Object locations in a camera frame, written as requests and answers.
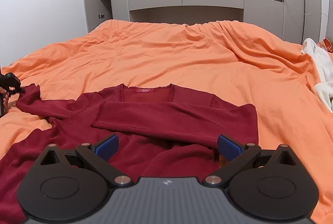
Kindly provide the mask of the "dark red knit sweater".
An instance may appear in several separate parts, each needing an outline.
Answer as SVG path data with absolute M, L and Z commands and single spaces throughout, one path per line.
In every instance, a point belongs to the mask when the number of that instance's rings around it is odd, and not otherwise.
M 123 84 L 84 93 L 76 100 L 43 100 L 35 84 L 25 87 L 17 107 L 45 118 L 1 159 L 1 223 L 21 223 L 17 188 L 49 144 L 63 149 L 94 144 L 116 134 L 119 150 L 109 163 L 132 177 L 197 177 L 219 167 L 217 138 L 258 143 L 253 105 L 236 106 L 216 95 L 176 85 L 141 89 Z

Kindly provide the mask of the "orange bed duvet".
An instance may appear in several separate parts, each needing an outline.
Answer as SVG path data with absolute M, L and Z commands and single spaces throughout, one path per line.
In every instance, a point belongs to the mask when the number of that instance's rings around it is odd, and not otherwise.
M 319 188 L 313 221 L 332 223 L 332 112 L 315 93 L 315 62 L 298 44 L 237 21 L 189 26 L 110 20 L 3 71 L 24 85 L 38 84 L 43 99 L 76 99 L 119 84 L 175 84 L 237 106 L 251 103 L 260 146 L 292 147 Z

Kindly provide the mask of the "beige crumpled garment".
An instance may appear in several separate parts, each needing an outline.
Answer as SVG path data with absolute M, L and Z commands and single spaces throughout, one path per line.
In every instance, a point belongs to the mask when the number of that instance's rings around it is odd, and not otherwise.
M 301 53 L 311 56 L 319 74 L 319 83 L 314 86 L 314 91 L 322 104 L 332 112 L 332 59 L 326 48 L 311 38 L 305 39 L 302 46 Z

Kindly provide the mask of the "orange pillow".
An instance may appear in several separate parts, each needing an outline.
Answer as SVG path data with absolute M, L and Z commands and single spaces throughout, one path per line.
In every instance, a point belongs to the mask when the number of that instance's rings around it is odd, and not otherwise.
M 328 53 L 333 52 L 332 43 L 328 40 L 328 38 L 324 38 L 323 40 L 319 41 L 317 45 Z

